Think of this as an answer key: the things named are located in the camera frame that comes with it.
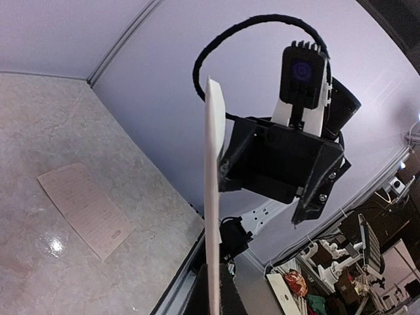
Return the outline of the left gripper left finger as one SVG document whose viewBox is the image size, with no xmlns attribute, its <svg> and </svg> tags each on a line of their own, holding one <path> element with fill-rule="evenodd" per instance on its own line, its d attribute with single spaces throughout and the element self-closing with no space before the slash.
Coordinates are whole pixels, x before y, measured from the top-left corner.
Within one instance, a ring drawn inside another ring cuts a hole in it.
<svg viewBox="0 0 420 315">
<path fill-rule="evenodd" d="M 209 315 L 209 293 L 207 265 L 203 264 L 199 270 L 196 282 L 187 298 L 182 315 Z"/>
</svg>

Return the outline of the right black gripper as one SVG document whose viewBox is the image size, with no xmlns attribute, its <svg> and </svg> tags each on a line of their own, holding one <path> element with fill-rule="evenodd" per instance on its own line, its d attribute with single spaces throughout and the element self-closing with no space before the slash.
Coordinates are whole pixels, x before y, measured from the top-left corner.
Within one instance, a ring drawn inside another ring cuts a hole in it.
<svg viewBox="0 0 420 315">
<path fill-rule="evenodd" d="M 350 169 L 334 141 L 255 117 L 234 122 L 218 169 L 219 192 L 246 189 L 290 204 L 291 222 L 320 218 L 334 184 Z"/>
</svg>

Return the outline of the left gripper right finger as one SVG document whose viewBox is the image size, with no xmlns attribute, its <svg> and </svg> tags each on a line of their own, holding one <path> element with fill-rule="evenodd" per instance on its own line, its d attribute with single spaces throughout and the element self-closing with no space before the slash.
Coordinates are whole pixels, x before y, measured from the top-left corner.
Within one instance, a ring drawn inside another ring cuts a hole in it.
<svg viewBox="0 0 420 315">
<path fill-rule="evenodd" d="M 225 264 L 220 269 L 220 313 L 222 315 L 248 315 L 240 294 Z"/>
</svg>

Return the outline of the beige ornate letter paper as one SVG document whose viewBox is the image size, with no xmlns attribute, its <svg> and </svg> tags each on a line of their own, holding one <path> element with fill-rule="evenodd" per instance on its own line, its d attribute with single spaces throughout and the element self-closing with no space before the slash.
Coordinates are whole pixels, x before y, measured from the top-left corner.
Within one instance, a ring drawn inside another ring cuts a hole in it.
<svg viewBox="0 0 420 315">
<path fill-rule="evenodd" d="M 226 108 L 221 85 L 207 78 L 205 91 L 204 221 L 209 313 L 221 313 L 219 268 L 219 160 L 223 155 Z"/>
</svg>

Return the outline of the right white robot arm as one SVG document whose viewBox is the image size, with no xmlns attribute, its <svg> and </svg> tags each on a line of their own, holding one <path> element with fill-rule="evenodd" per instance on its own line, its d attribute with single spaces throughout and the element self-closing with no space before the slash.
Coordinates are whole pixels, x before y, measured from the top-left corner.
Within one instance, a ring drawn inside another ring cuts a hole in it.
<svg viewBox="0 0 420 315">
<path fill-rule="evenodd" d="M 259 209 L 220 224 L 220 260 L 231 261 L 288 206 L 291 222 L 320 218 L 333 185 L 351 164 L 345 157 L 341 128 L 360 108 L 354 95 L 333 80 L 332 115 L 321 136 L 284 127 L 267 118 L 237 119 L 220 167 L 222 192 L 249 190 L 269 198 Z"/>
</svg>

